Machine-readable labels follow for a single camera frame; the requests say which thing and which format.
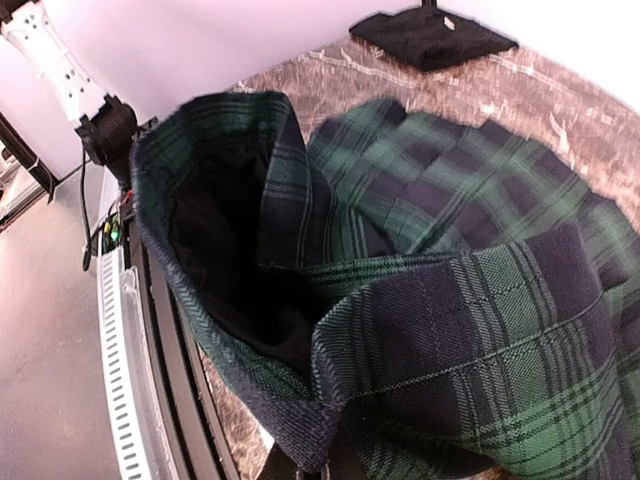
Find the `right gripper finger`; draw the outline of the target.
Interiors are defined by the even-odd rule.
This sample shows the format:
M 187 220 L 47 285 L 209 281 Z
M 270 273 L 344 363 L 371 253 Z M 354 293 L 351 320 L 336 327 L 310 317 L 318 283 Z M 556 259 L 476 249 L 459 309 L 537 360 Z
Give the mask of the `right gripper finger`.
M 297 465 L 279 445 L 274 444 L 259 474 L 259 480 L 297 480 L 298 478 Z

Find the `dark green plaid garment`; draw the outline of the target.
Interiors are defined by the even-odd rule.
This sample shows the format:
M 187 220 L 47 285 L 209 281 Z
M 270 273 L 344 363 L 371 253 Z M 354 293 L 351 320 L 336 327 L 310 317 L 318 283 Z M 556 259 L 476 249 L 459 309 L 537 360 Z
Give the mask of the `dark green plaid garment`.
M 135 145 L 141 237 L 226 385 L 303 470 L 639 475 L 639 236 L 545 145 L 393 98 L 304 139 L 280 92 Z

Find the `black t-shirt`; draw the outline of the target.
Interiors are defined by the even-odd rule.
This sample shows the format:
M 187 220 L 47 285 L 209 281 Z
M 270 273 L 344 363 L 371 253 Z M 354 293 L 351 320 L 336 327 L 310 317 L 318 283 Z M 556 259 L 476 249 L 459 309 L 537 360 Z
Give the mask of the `black t-shirt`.
M 422 72 L 519 47 L 515 40 L 474 20 L 429 5 L 394 15 L 376 13 L 351 26 L 349 33 Z

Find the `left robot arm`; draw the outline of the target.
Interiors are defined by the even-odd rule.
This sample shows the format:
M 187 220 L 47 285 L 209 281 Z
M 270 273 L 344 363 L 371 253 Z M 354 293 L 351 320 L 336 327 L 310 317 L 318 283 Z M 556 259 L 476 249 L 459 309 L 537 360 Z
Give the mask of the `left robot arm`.
M 130 149 L 139 132 L 134 110 L 81 67 L 55 31 L 40 1 L 3 1 L 1 36 L 54 90 L 91 161 L 106 168 L 121 190 L 131 188 Z

